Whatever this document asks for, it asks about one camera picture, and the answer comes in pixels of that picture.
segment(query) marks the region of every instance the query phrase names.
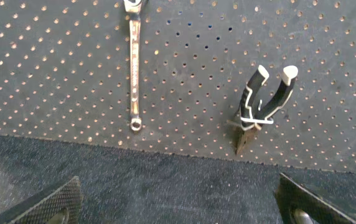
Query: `dark carpet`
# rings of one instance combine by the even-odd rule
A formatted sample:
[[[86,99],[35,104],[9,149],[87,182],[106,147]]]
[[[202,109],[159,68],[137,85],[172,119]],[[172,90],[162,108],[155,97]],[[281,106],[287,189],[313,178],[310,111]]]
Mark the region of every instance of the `dark carpet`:
[[[80,223],[282,223],[279,172],[356,206],[356,174],[0,136],[0,213],[77,175]]]

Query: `wrench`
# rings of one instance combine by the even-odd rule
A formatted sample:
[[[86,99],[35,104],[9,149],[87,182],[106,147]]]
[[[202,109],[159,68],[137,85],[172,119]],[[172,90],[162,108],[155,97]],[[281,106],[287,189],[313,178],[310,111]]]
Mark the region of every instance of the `wrench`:
[[[144,0],[124,0],[126,12],[130,13],[129,43],[131,67],[131,122],[129,126],[133,131],[142,128],[142,119],[139,117],[139,33],[141,32],[141,19],[139,13]]]

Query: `black-handled pliers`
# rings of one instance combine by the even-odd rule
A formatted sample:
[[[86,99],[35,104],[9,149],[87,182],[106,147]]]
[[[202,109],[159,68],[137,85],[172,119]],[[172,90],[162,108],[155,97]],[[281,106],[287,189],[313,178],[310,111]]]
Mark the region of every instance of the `black-handled pliers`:
[[[285,67],[280,75],[281,82],[278,90],[272,99],[261,107],[262,101],[256,102],[255,96],[268,80],[269,73],[264,66],[258,66],[257,71],[243,90],[240,100],[239,114],[241,129],[244,133],[242,134],[242,139],[238,141],[237,154],[246,142],[247,137],[245,135],[247,131],[253,128],[260,130],[263,124],[273,124],[272,116],[287,103],[293,93],[297,74],[298,69],[294,65]]]

